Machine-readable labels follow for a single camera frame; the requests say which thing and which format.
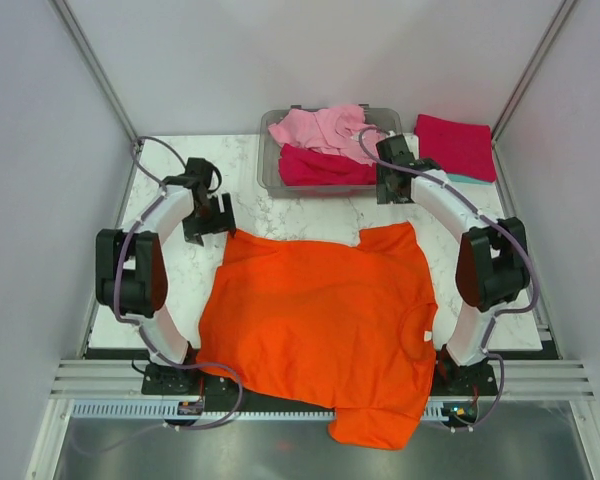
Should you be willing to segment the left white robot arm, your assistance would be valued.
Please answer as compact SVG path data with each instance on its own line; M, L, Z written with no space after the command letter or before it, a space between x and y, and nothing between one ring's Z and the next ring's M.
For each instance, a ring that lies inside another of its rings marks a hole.
M178 226L187 243L202 246L206 235L236 232L231 195L215 194L219 169L191 157L184 172L159 182L154 199L118 229L103 229L95 240L95 294L116 321L134 327L153 360L167 365L165 382L188 393L199 382L198 367L187 361L191 346L166 306L168 276L162 246Z

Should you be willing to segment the orange t shirt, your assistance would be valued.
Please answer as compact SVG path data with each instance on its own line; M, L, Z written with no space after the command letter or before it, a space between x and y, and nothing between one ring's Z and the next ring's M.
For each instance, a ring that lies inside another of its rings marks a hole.
M437 303L408 223L355 246L227 240L199 321L205 372L253 392L330 408L337 442L404 448L424 412Z

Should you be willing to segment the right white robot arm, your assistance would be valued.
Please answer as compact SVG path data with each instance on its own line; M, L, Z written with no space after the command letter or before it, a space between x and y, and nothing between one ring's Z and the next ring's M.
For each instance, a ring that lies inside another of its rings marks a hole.
M402 134L379 141L367 155L376 164L379 204L417 204L454 237L459 245L455 284L462 306L443 351L452 360L438 368L447 392L463 392L474 381L471 365L488 354L488 343L500 316L526 313L515 307L521 291L535 281L528 255L526 228L515 217L493 218L454 187L433 160L417 159Z

